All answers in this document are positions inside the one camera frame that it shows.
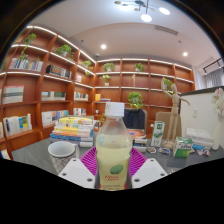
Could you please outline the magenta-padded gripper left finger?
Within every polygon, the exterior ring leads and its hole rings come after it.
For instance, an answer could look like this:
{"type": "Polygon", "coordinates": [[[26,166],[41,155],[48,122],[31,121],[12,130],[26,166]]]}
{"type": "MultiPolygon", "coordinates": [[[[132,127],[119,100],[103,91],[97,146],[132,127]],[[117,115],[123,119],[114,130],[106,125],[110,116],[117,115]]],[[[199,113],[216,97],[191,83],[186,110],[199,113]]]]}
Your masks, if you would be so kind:
{"type": "Polygon", "coordinates": [[[72,158],[59,177],[84,188],[95,188],[97,176],[96,148],[85,152],[79,159],[72,158]]]}

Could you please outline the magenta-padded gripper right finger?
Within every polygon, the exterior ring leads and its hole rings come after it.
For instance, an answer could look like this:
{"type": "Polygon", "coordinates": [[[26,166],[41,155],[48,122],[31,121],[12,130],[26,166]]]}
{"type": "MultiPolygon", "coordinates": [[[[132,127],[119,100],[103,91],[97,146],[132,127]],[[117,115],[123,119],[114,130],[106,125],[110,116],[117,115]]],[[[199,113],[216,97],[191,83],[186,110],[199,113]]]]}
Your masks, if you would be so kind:
{"type": "Polygon", "coordinates": [[[141,152],[133,148],[129,160],[131,186],[141,188],[167,175],[155,158],[147,159],[141,152]]]}

